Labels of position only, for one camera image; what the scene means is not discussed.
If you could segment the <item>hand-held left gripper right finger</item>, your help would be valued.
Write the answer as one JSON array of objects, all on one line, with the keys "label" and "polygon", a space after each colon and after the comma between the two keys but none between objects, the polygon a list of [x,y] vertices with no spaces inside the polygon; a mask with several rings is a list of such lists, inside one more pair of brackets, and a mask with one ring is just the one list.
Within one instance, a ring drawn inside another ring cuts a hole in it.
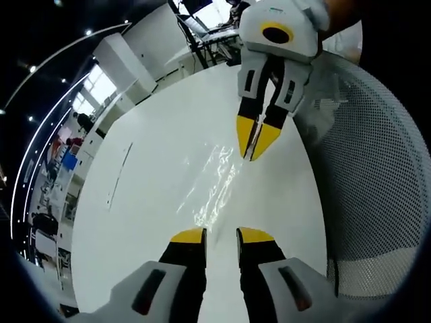
[{"label": "hand-held left gripper right finger", "polygon": [[236,229],[240,288],[250,322],[340,322],[341,302],[328,280],[286,258],[259,229]]}]

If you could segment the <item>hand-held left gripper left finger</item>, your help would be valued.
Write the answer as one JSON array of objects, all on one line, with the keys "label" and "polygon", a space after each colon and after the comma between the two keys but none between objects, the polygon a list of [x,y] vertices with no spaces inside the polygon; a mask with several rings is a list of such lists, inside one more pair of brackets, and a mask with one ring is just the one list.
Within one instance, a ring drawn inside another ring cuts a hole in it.
[{"label": "hand-held left gripper left finger", "polygon": [[147,261],[117,283],[108,302],[76,322],[197,322],[207,286],[207,230],[171,238],[157,261]]}]

